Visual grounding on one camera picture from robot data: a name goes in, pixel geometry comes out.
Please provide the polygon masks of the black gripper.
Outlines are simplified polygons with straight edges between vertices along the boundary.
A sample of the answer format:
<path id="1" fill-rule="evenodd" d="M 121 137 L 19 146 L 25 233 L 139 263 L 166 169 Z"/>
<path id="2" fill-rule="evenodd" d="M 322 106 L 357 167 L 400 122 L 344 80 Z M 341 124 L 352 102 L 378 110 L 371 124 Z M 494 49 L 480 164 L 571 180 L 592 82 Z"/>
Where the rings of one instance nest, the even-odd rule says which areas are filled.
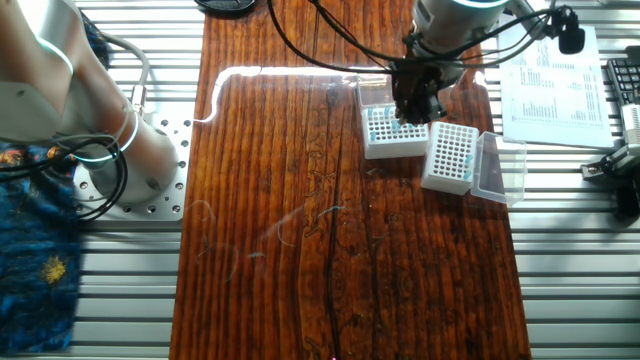
<path id="1" fill-rule="evenodd" d="M 444 117 L 444 108 L 436 96 L 422 98 L 423 92 L 437 93 L 455 84 L 461 77 L 458 68 L 434 63 L 394 61 L 390 63 L 395 117 L 400 123 L 427 124 Z"/>

